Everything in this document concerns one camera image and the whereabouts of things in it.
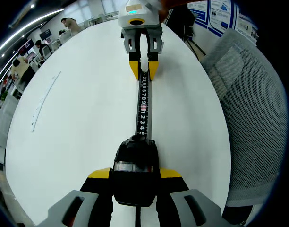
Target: black cable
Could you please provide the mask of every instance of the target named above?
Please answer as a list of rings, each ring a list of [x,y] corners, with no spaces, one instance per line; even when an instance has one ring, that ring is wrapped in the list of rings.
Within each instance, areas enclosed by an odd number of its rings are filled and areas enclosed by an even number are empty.
[[[192,49],[192,51],[193,51],[194,55],[196,56],[196,58],[199,60],[196,52],[195,52],[194,49],[192,48],[192,46],[191,46],[190,42],[188,41],[188,39],[186,39],[186,41],[187,41],[187,43],[189,44],[190,48]]]
[[[200,48],[200,46],[198,46],[193,40],[190,41],[204,54],[204,56],[206,55],[206,53]]]
[[[139,206],[135,207],[135,227],[141,227],[140,224],[140,208]]]

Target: wall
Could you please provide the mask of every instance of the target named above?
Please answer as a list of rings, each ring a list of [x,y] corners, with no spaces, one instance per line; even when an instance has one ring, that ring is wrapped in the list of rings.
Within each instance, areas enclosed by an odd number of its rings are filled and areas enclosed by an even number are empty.
[[[36,42],[37,40],[41,40],[41,38],[40,38],[40,33],[42,33],[42,31],[38,28],[38,29],[34,30],[34,31],[28,36],[28,39],[32,39],[32,41],[33,41],[34,44],[35,44],[35,42]],[[35,53],[38,53],[38,52],[39,52],[39,49],[34,46],[34,47],[33,47],[33,51],[34,51]]]
[[[51,40],[56,40],[59,38],[59,31],[65,29],[65,26],[61,23],[61,19],[65,17],[64,11],[60,12],[58,15],[56,15],[52,20],[50,20],[47,24],[45,24],[41,31],[46,31],[50,29],[51,31]]]
[[[88,5],[92,14],[92,18],[97,18],[99,14],[104,14],[103,6],[101,0],[87,0]],[[50,20],[47,24],[45,24],[41,30],[44,32],[47,29],[50,29],[52,36],[51,40],[58,39],[59,37],[59,31],[67,29],[64,27],[64,25],[61,23],[62,18],[66,18],[67,14],[70,13],[70,6],[66,7],[64,11],[60,12],[58,15],[56,15],[52,20]]]
[[[193,41],[206,54],[228,28],[238,31],[255,45],[258,28],[242,14],[237,4],[230,0],[213,0],[191,2],[187,6],[191,12],[198,14],[193,25]]]
[[[101,0],[88,0],[88,3],[93,18],[98,17],[98,15],[100,15],[101,13],[105,13]]]
[[[203,28],[198,24],[193,25],[194,29],[194,36],[193,41],[205,52],[209,53],[219,36],[215,35],[214,33],[210,32],[209,30]]]

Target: white tabletop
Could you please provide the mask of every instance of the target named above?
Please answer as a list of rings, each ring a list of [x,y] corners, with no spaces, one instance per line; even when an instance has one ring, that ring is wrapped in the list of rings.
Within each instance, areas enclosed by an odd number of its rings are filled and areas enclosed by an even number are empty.
[[[110,21],[87,28],[59,48],[25,89],[9,130],[6,174],[35,224],[50,206],[79,190],[91,172],[112,167],[122,141],[135,133],[138,81],[121,28]],[[230,142],[216,92],[187,46],[163,26],[164,47],[152,83],[152,139],[160,167],[182,174],[223,212],[230,185]],[[147,67],[146,38],[141,39]],[[32,117],[51,78],[55,81]],[[134,226],[135,208],[114,203],[110,226]],[[159,226],[156,207],[142,208],[142,226]]]

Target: mesh chair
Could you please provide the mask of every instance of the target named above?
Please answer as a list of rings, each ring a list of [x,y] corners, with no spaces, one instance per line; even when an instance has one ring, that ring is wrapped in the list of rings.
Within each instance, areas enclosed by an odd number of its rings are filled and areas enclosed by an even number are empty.
[[[287,145],[288,103],[265,56],[228,29],[202,65],[229,130],[231,180],[226,206],[262,204],[280,171]]]

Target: man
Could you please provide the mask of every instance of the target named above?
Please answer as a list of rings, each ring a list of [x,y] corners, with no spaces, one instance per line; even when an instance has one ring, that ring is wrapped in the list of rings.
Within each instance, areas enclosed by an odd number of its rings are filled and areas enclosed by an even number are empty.
[[[45,46],[48,46],[48,45],[47,45],[47,44],[42,44],[42,42],[41,42],[40,40],[36,41],[36,42],[35,42],[35,45],[36,45],[37,48],[39,48],[39,53],[40,53],[40,55],[41,55],[41,60],[43,60],[43,59],[44,59],[43,48],[44,48]]]
[[[61,22],[64,24],[65,27],[71,30],[72,36],[75,36],[77,33],[82,31],[82,28],[77,24],[77,20],[74,20],[72,18],[63,18]]]
[[[11,77],[13,80],[16,80],[15,72],[17,73],[18,78],[20,78],[21,81],[26,83],[25,86],[29,84],[32,77],[35,75],[34,70],[28,64],[28,59],[23,56],[19,56],[17,59],[14,59],[12,62]]]

